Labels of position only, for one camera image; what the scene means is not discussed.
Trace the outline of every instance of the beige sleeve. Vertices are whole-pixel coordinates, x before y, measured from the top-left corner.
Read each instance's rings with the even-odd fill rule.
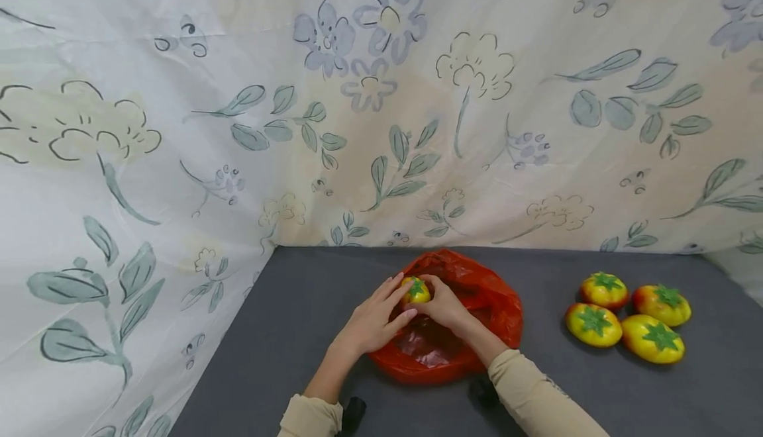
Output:
[[[516,350],[498,355],[487,369],[503,406],[529,437],[602,437],[608,433]]]
[[[278,437],[333,437],[342,430],[342,406],[295,395],[281,419]]]

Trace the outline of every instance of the person's right hand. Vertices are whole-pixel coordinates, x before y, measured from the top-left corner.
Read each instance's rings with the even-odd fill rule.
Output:
[[[434,298],[427,303],[409,303],[405,307],[406,310],[415,309],[449,328],[456,335],[476,319],[440,278],[435,275],[419,275],[419,277],[434,288]]]

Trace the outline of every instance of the toy tomato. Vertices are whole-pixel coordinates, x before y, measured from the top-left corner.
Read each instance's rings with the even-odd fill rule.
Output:
[[[649,315],[666,323],[679,326],[691,318],[691,307],[678,290],[663,285],[647,285],[633,292],[633,307],[642,315]]]
[[[658,365],[681,361],[686,352],[677,332],[648,315],[633,315],[623,320],[623,343],[636,356]]]
[[[564,322],[574,337],[597,348],[615,346],[623,336],[617,316],[597,305],[574,303],[567,308]]]
[[[403,305],[407,305],[407,303],[426,303],[427,301],[430,301],[432,295],[430,295],[427,284],[420,277],[405,277],[403,278],[403,281],[400,282],[400,286],[405,285],[411,280],[413,280],[413,285],[411,286],[411,289],[403,295],[401,300]]]
[[[628,288],[615,275],[599,271],[580,285],[580,295],[586,303],[593,303],[616,311],[628,303]]]

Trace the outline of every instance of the hand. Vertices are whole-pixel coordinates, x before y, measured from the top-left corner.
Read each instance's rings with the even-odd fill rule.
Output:
[[[417,314],[416,310],[407,310],[389,322],[392,308],[413,285],[409,281],[398,288],[402,280],[402,273],[394,278],[388,277],[368,300],[360,303],[352,312],[350,321],[336,335],[331,347],[357,359],[366,352],[377,351],[385,346]]]
[[[465,332],[468,325],[476,318],[468,312],[455,293],[440,278],[435,275],[419,275],[419,277],[434,288],[434,298],[428,303],[410,303],[406,309],[416,310],[431,317],[461,337],[460,334]]]

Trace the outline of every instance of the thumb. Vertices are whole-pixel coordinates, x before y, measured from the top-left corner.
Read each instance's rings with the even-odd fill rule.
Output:
[[[392,322],[385,327],[392,334],[395,334],[396,332],[402,330],[402,328],[405,325],[411,322],[411,320],[413,320],[413,317],[416,316],[417,314],[418,314],[418,311],[416,311],[416,308],[410,308],[400,313],[400,315],[397,315],[397,318],[395,318],[395,320],[392,320]]]

